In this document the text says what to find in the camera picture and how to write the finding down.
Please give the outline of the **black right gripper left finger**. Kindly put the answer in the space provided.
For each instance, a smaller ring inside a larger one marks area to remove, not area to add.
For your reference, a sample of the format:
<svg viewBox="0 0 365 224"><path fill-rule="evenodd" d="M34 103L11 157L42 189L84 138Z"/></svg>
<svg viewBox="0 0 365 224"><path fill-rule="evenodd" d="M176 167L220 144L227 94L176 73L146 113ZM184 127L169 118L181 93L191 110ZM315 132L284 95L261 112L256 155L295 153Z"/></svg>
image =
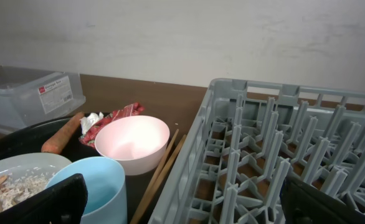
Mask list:
<svg viewBox="0 0 365 224"><path fill-rule="evenodd" d="M74 174L0 212L0 224L79 224L88 201L82 174Z"/></svg>

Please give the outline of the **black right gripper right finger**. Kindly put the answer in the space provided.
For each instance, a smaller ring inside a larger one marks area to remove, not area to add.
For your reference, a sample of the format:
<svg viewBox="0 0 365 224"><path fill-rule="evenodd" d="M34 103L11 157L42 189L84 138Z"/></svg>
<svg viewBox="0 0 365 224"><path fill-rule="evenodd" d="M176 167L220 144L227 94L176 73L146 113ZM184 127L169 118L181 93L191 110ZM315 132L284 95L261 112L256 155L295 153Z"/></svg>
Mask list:
<svg viewBox="0 0 365 224"><path fill-rule="evenodd" d="M280 192L287 223L365 224L365 215L295 177L283 181Z"/></svg>

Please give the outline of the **light blue plastic cup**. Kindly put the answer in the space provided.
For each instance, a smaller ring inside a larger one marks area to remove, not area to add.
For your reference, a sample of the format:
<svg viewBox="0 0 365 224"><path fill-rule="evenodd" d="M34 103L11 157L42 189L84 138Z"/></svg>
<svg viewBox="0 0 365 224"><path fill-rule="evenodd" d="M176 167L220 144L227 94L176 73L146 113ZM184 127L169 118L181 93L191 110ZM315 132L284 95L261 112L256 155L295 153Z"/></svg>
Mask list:
<svg viewBox="0 0 365 224"><path fill-rule="evenodd" d="M88 202L81 218L83 224L127 224L125 171L108 157L88 157L58 171L47 188L74 174L82 174Z"/></svg>

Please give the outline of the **rice and food scraps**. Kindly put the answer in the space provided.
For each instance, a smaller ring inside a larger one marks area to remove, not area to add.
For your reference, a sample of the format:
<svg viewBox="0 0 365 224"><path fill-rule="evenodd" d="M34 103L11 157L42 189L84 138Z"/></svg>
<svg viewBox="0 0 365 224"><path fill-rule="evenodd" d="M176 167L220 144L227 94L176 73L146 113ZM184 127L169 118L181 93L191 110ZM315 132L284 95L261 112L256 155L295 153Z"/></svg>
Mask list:
<svg viewBox="0 0 365 224"><path fill-rule="evenodd" d="M43 191L48 182L45 173L30 172L17 179L11 173L0 176L0 213Z"/></svg>

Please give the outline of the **orange carrot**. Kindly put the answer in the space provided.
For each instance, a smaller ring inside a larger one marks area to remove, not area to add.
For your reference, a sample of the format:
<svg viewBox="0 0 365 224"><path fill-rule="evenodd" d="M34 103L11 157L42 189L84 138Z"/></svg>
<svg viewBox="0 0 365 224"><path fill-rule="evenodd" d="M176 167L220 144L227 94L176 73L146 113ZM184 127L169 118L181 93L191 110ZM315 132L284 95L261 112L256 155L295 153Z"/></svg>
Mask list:
<svg viewBox="0 0 365 224"><path fill-rule="evenodd" d="M80 126L80 120L84 117L83 112L75 114L65 125L63 125L41 148L41 152L61 154L74 132Z"/></svg>

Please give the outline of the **grey plate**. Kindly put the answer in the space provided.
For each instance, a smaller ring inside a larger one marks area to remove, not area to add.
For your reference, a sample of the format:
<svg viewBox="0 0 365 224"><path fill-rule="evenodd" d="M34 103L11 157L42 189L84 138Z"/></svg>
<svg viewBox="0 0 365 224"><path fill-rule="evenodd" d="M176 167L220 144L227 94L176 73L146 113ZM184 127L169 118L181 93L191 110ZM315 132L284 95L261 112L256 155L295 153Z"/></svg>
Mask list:
<svg viewBox="0 0 365 224"><path fill-rule="evenodd" d="M69 164L70 160L58 154L41 152L22 154L0 160L0 176L11 173L13 178L17 179L33 172L34 175L45 173L50 180Z"/></svg>

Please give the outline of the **red snack wrapper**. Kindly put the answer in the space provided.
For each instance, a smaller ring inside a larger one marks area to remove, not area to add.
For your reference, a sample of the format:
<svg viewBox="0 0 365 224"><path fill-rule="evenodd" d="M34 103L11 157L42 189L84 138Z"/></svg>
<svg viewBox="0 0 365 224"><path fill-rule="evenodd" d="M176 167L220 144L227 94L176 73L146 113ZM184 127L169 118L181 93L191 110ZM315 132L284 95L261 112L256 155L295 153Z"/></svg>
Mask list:
<svg viewBox="0 0 365 224"><path fill-rule="evenodd" d="M90 146L92 148L95 147L95 138L97 134L108 124L118 119L122 119L129 116L136 116L141 114L145 108L139 103L133 103L125 106L121 110L115 110L109 113L108 115L104 115L104 118L95 123L85 135L81 135L79 137L79 141L86 146Z"/></svg>

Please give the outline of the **wooden chopstick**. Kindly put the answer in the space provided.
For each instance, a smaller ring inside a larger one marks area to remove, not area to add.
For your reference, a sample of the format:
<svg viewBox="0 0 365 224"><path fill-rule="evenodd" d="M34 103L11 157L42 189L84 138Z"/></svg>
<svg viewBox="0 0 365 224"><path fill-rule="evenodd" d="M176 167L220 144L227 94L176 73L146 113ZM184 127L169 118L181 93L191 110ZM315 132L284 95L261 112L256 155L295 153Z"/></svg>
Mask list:
<svg viewBox="0 0 365 224"><path fill-rule="evenodd" d="M171 140L170 140L170 142L169 142L169 144L168 144L168 146L167 146L167 148L166 148L166 150L165 150L165 152L164 152L164 154L163 154L163 156L162 156L162 158L161 158L161 160L160 160L160 162L159 162L159 164L158 164L158 166L157 166L157 168L156 168L156 170L155 170L155 172L154 172L154 174L153 174L153 176L152 176L152 178L151 178L151 180L150 180L150 182L149 182L149 184L148 184L148 186L147 186L147 188L146 188L146 190L143 194L143 197L142 197L140 203L138 204L138 207L137 207L137 209L136 209L136 211L133 215L133 218L130 221L130 224L138 223L138 216L142 215L145 212L145 210L143 208L144 201L146 200L147 196L149 195L149 191L151 190L152 186L156 182L156 179L160 175L160 173L161 173L161 171L162 171L162 169L163 169L163 167L166 163L168 155L169 155L169 153L170 153L170 151L171 151L171 149L174 145L174 142L175 142L175 140L178 136L178 133L179 133L179 130L177 129L175 131L173 137L171 138Z"/></svg>
<svg viewBox="0 0 365 224"><path fill-rule="evenodd" d="M141 220L143 215L146 213L146 210L149 207L152 199L154 198L157 191L159 190L159 188L160 188L161 184L163 183L163 180L166 178L169 170L172 168L174 161L176 160L180 150L182 149L182 146L183 146L186 138L187 138L187 135L186 134L183 135L182 138L180 139L180 141L178 142L177 146L174 148L174 150L170 151L168 158L166 160L166 163L165 163L160 175L156 179L156 182L154 183L151 190L149 191L149 195L147 196L146 200L144 201L143 208L144 208L145 212L142 215L138 216L138 223L133 223L133 224L139 224L139 221Z"/></svg>

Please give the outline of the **white tissue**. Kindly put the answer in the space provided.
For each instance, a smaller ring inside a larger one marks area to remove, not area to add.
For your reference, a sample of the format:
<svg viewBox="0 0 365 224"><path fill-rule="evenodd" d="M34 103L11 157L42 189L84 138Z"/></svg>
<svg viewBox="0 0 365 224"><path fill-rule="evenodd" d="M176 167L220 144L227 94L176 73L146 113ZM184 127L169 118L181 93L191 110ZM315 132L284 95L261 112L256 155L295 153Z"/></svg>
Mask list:
<svg viewBox="0 0 365 224"><path fill-rule="evenodd" d="M102 112L99 112L99 114L90 113L87 117L81 118L80 125L82 129L82 134L85 135L95 123L97 123L103 118L104 114Z"/></svg>

